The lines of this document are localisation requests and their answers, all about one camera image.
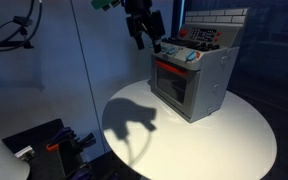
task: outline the stove top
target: stove top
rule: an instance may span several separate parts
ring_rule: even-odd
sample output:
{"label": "stove top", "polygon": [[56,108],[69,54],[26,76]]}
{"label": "stove top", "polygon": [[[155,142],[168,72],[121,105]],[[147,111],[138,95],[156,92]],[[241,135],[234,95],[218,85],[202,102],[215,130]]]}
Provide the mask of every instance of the stove top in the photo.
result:
{"label": "stove top", "polygon": [[200,42],[194,42],[194,41],[189,41],[189,40],[181,40],[178,38],[165,38],[162,40],[162,42],[169,43],[169,44],[174,44],[177,46],[183,46],[187,47],[190,49],[198,50],[198,51],[211,51],[211,50],[216,50],[220,48],[220,45],[214,45],[212,43],[206,44],[205,42],[200,43]]}

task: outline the white wall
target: white wall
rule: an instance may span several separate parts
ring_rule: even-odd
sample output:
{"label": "white wall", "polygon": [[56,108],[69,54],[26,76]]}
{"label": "white wall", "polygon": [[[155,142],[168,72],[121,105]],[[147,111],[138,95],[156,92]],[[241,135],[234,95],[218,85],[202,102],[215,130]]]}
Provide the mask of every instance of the white wall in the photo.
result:
{"label": "white wall", "polygon": [[[95,134],[97,143],[83,153],[85,160],[104,153],[93,103],[101,119],[105,104],[114,93],[149,78],[150,52],[138,51],[129,37],[123,8],[96,11],[90,2],[73,0],[87,67],[69,0],[43,2],[41,25],[31,41],[34,49],[0,53],[0,137],[62,118],[64,125],[72,127],[80,137],[89,132]],[[162,12],[167,37],[173,1],[157,0],[153,4],[152,9]],[[25,16],[28,8],[29,0],[0,0],[0,25],[14,15]],[[3,28],[0,39],[15,27]]]}

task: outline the red knob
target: red knob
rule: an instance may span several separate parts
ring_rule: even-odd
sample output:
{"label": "red knob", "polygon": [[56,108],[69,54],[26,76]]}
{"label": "red knob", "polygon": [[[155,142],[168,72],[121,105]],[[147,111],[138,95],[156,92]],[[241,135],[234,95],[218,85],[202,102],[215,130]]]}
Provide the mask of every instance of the red knob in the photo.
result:
{"label": "red knob", "polygon": [[180,30],[180,37],[182,38],[182,37],[184,37],[184,36],[186,36],[186,34],[187,34],[187,30],[186,29],[181,29]]}

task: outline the oven handle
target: oven handle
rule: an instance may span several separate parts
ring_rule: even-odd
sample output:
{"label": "oven handle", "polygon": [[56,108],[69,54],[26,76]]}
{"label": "oven handle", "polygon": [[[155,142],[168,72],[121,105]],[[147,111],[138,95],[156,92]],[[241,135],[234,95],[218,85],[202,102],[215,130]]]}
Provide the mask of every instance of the oven handle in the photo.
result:
{"label": "oven handle", "polygon": [[177,75],[180,75],[180,76],[187,76],[187,72],[186,71],[181,70],[181,69],[177,69],[177,68],[175,68],[173,66],[170,66],[168,64],[165,64],[165,63],[163,63],[161,61],[155,61],[155,64],[157,66],[167,70],[167,71],[170,71],[170,72],[174,73],[174,74],[177,74]]}

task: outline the round white table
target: round white table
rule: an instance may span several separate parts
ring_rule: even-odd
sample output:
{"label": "round white table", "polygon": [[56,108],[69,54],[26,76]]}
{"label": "round white table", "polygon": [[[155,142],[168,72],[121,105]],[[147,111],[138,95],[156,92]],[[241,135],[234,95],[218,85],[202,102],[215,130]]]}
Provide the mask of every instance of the round white table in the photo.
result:
{"label": "round white table", "polygon": [[153,180],[261,179],[277,153],[267,121],[228,91],[220,110],[190,124],[140,81],[111,98],[102,125],[115,154]]}

